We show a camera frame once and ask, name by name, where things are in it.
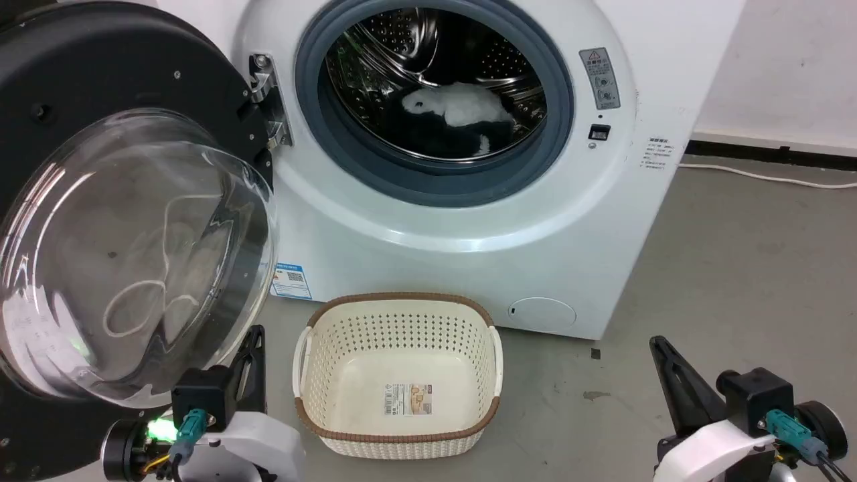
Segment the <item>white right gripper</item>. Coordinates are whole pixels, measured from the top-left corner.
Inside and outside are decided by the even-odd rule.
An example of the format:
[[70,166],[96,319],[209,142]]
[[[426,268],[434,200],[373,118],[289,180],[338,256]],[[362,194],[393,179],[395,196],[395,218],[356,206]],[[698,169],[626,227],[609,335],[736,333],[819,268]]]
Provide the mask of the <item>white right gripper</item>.
[[724,420],[720,394],[664,336],[651,337],[649,348],[676,436],[689,436],[664,455],[655,482],[710,482],[775,441],[771,433],[753,437]]

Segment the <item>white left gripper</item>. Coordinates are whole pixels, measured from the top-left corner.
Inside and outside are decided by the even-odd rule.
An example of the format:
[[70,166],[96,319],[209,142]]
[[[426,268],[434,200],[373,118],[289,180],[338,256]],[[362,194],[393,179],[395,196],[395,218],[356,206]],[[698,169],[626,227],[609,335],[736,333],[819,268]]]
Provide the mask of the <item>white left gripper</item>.
[[181,482],[304,482],[306,452],[298,430],[267,415],[265,329],[249,327],[233,357],[236,412],[226,430],[196,443]]

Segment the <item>black washer door with glass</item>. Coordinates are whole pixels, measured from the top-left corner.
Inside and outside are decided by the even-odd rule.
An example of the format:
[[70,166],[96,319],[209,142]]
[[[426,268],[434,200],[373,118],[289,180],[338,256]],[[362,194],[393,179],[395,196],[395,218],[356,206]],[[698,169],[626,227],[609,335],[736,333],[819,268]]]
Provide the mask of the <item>black washer door with glass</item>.
[[0,482],[83,469],[226,369],[270,280],[265,141],[188,19],[0,0]]

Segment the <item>white front-load washing machine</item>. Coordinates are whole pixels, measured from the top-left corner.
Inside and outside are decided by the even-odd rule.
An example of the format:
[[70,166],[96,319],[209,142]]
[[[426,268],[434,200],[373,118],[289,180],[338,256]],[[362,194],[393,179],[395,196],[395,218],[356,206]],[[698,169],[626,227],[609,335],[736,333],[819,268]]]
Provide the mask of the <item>white front-load washing machine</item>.
[[[249,76],[271,55],[292,147],[270,160],[277,262],[303,267],[316,302],[380,292],[459,294],[503,327],[532,297],[576,311],[566,337],[602,338],[685,153],[748,0],[512,0],[554,40],[575,117],[557,161],[514,195],[470,208],[398,201],[319,146],[296,94],[296,59],[329,0],[153,0],[211,34]],[[621,107],[597,110],[579,57],[605,47]],[[593,123],[608,141],[588,140]]]

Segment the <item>metal door hinge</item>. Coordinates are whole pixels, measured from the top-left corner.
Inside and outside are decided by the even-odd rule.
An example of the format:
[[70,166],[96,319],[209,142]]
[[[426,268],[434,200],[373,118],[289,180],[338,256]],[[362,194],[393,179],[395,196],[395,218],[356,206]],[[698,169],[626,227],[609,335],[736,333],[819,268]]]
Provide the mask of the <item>metal door hinge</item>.
[[248,64],[252,100],[266,121],[267,149],[292,147],[293,137],[275,61],[271,55],[251,53]]

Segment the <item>blue and white label sticker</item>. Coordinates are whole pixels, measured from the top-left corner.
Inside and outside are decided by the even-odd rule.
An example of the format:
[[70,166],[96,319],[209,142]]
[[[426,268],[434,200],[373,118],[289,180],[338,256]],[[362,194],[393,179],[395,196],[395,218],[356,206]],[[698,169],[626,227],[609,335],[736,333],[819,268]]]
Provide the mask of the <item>blue and white label sticker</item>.
[[313,300],[303,267],[278,262],[270,282],[270,295],[279,298]]

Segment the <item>cream perforated laundry basket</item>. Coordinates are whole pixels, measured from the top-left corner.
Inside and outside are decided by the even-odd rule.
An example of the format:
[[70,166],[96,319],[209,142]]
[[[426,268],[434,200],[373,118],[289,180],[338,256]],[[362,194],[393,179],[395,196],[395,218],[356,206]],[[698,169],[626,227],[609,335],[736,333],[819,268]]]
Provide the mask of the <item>cream perforated laundry basket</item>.
[[[298,338],[300,421],[335,453],[376,460],[456,457],[501,403],[504,354],[489,312],[452,294],[371,293],[322,305]],[[386,416],[386,384],[432,384],[434,414]]]

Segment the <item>round drain filter cover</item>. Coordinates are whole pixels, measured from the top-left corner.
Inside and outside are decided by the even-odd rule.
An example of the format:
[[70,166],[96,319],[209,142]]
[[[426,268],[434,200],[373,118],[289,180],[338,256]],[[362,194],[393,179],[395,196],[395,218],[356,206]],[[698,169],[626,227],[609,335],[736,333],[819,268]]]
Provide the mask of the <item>round drain filter cover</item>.
[[508,317],[517,329],[567,335],[576,321],[576,311],[557,299],[532,297],[511,304]]

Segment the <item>basket product label sticker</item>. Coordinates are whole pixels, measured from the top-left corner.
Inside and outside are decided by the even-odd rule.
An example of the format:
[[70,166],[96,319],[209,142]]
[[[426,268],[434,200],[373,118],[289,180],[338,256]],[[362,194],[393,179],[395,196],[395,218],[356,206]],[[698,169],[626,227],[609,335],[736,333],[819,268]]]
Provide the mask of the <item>basket product label sticker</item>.
[[420,417],[434,414],[432,384],[386,384],[384,414],[386,416]]

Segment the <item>grey warning sticker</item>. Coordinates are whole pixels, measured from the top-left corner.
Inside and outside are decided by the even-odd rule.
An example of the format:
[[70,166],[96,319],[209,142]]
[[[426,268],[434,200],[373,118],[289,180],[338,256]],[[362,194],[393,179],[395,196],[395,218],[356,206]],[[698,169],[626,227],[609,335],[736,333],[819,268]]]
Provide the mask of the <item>grey warning sticker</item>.
[[621,107],[612,61],[605,47],[581,50],[579,57],[587,71],[597,110]]

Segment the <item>stainless steel washer drum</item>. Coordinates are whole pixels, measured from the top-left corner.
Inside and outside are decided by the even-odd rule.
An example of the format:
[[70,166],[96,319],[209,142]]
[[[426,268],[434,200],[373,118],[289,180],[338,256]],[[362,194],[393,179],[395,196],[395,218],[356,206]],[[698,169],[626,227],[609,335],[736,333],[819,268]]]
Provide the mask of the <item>stainless steel washer drum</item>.
[[[448,10],[386,10],[361,19],[335,40],[325,68],[343,109],[385,146],[438,163],[486,161],[523,143],[548,113],[541,80],[527,57],[498,31]],[[512,144],[483,157],[447,161],[398,146],[388,111],[417,88],[475,84],[501,97],[515,118]]]

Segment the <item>white and black garment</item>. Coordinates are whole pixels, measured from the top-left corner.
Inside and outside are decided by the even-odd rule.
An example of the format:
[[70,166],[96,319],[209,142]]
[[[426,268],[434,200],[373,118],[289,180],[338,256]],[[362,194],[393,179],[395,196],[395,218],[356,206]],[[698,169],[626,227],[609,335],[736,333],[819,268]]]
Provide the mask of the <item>white and black garment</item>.
[[388,114],[398,146],[435,159],[492,155],[515,137],[515,118],[501,97],[475,84],[413,89]]

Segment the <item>black wall baseboard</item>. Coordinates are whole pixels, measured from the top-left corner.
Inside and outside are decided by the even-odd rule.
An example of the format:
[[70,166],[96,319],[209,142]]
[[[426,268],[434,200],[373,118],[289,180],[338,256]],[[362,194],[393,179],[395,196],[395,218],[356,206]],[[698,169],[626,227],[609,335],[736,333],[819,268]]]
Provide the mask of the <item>black wall baseboard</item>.
[[744,159],[745,161],[760,161],[795,165],[796,167],[812,167],[818,169],[833,169],[857,173],[857,156],[826,155],[826,153],[811,153],[791,149],[788,146],[753,147],[716,141],[689,141],[685,150],[686,155],[707,157],[722,157],[728,159]]

